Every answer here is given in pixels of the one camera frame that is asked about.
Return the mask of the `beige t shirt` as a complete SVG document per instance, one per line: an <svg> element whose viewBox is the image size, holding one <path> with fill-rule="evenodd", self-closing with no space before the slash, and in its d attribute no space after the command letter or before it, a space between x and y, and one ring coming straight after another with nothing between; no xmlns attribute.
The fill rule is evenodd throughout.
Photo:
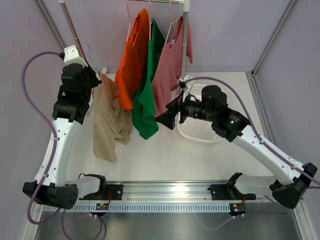
<svg viewBox="0 0 320 240"><path fill-rule="evenodd" d="M120 106L117 84L105 73L101 84L92 91L93 96L93 154L109 163L117 162L116 142L126 145L133 131L130 110Z"/></svg>

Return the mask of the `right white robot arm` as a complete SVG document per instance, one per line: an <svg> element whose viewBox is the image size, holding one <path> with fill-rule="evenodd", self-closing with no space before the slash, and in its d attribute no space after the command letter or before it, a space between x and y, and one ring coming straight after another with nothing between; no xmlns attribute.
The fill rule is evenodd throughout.
<svg viewBox="0 0 320 240"><path fill-rule="evenodd" d="M292 159L256 133L248 118L228 107L227 95L217 85L205 86L201 99L182 92L166 108L156 118L158 123L173 130L176 115L180 116L181 124L187 118L209 122L219 137L247 151L272 173L250 176L236 172L222 188L211 189L223 198L241 200L247 194L272 196L282 206L294 209L318 170L312 163Z"/></svg>

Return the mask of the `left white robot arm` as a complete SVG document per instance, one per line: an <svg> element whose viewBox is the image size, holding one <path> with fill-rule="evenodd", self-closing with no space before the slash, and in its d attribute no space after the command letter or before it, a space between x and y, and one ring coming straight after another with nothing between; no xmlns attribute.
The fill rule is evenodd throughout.
<svg viewBox="0 0 320 240"><path fill-rule="evenodd" d="M70 63L62 69L61 82L52 112L54 132L38 173L32 182L24 183L22 191L38 204L69 210L88 194L103 199L108 188L97 176L66 180L76 136L90 108L92 89L100 80L90 66Z"/></svg>

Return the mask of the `pink hanger of orange shirt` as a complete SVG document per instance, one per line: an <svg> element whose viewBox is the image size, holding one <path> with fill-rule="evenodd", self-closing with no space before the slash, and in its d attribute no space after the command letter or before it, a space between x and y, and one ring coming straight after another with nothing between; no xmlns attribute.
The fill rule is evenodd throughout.
<svg viewBox="0 0 320 240"><path fill-rule="evenodd" d="M126 4L126 10L127 10L127 15L128 15L128 20L129 20L129 26L128 26L127 37L126 37L126 41L128 41L129 36L130 36L130 32L131 32L131 28L132 28L131 25L139 15L137 14L135 17L131 17L130 9L129 9L129 1L126 0L125 4Z"/></svg>

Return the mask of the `light blue hanger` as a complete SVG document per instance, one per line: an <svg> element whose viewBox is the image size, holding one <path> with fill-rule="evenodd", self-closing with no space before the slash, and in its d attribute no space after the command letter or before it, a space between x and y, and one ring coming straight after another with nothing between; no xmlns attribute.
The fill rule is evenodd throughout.
<svg viewBox="0 0 320 240"><path fill-rule="evenodd" d="M93 58L92 58L92 50L91 50L91 47L89 44L87 44L85 46L85 53L86 53L86 58L87 58L87 61L90 65L90 67L96 72L98 73L99 70L96 68L95 64L94 64L94 61L93 61Z"/></svg>

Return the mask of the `orange t shirt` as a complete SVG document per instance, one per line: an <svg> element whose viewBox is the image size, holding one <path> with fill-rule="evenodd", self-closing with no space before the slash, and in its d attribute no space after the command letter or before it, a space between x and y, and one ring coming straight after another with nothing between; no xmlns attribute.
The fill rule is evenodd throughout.
<svg viewBox="0 0 320 240"><path fill-rule="evenodd" d="M147 59L149 31L149 15L143 8L127 34L120 67L115 75L119 105L125 110L133 109L133 96L140 86Z"/></svg>

